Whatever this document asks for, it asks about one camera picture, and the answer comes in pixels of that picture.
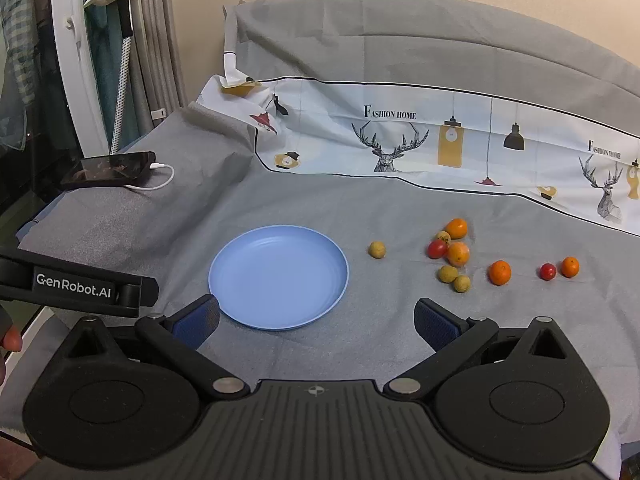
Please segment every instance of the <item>deer head print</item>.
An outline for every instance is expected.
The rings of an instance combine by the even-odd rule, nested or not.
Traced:
[[[616,162],[616,169],[613,172],[613,176],[611,176],[611,172],[609,171],[609,175],[604,181],[604,184],[602,186],[598,186],[598,183],[596,182],[594,176],[596,168],[592,169],[589,166],[589,162],[592,158],[593,155],[591,155],[584,164],[582,163],[582,159],[580,157],[578,157],[578,160],[580,160],[582,174],[591,183],[591,187],[596,187],[597,189],[602,190],[602,198],[600,199],[600,203],[598,204],[598,214],[609,222],[615,222],[619,224],[620,222],[622,222],[622,211],[620,211],[620,208],[613,203],[611,193],[614,184],[616,184],[620,180],[622,170],[618,172],[618,163]]]
[[[402,135],[402,144],[396,146],[392,153],[383,153],[382,146],[380,146],[380,144],[376,142],[376,134],[373,134],[371,140],[369,140],[369,137],[366,137],[364,134],[364,129],[370,122],[371,121],[368,121],[366,124],[364,124],[364,126],[361,127],[360,132],[356,131],[356,127],[353,123],[351,123],[351,127],[353,128],[353,133],[356,134],[360,142],[365,146],[369,146],[370,148],[372,148],[371,152],[374,155],[378,156],[378,163],[376,164],[376,167],[373,171],[377,171],[379,173],[393,173],[397,171],[396,168],[394,168],[394,160],[396,158],[404,156],[404,152],[408,152],[409,150],[415,150],[416,148],[418,148],[429,135],[429,131],[427,130],[427,132],[424,134],[424,137],[420,139],[420,133],[418,133],[418,130],[416,130],[415,126],[412,123],[409,123],[415,132],[414,140],[407,144],[404,135]]]

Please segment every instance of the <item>white charging cable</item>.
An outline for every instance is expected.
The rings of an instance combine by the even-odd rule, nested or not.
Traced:
[[[169,179],[166,182],[163,182],[162,184],[160,184],[160,186],[138,187],[138,186],[132,186],[131,184],[125,184],[125,187],[128,187],[129,189],[133,189],[135,191],[155,191],[157,189],[163,188],[164,186],[169,184],[169,182],[171,182],[174,179],[175,170],[174,170],[173,166],[169,166],[168,164],[156,164],[156,163],[153,163],[151,166],[149,166],[150,170],[157,170],[158,168],[169,168],[171,170],[171,176],[169,177]]]

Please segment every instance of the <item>phone screen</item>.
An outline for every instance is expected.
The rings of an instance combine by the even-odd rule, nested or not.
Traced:
[[[84,158],[69,171],[62,184],[98,184],[118,180],[130,182],[153,162],[151,155],[152,152],[136,152]]]

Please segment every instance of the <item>white braided hose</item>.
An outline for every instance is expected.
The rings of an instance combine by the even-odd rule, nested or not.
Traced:
[[[129,56],[131,54],[131,37],[122,40],[122,58],[120,59],[120,78],[118,79],[118,96],[116,97],[116,115],[113,121],[113,137],[111,151],[113,155],[120,149],[120,133],[124,117],[124,103],[127,97],[127,79],[129,78]]]

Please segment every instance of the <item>ribbed black surface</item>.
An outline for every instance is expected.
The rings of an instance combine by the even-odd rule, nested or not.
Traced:
[[[602,479],[579,465],[507,472],[450,446],[421,406],[381,396],[370,381],[263,381],[250,397],[214,404],[180,447],[147,464],[79,471],[44,460],[27,480]]]

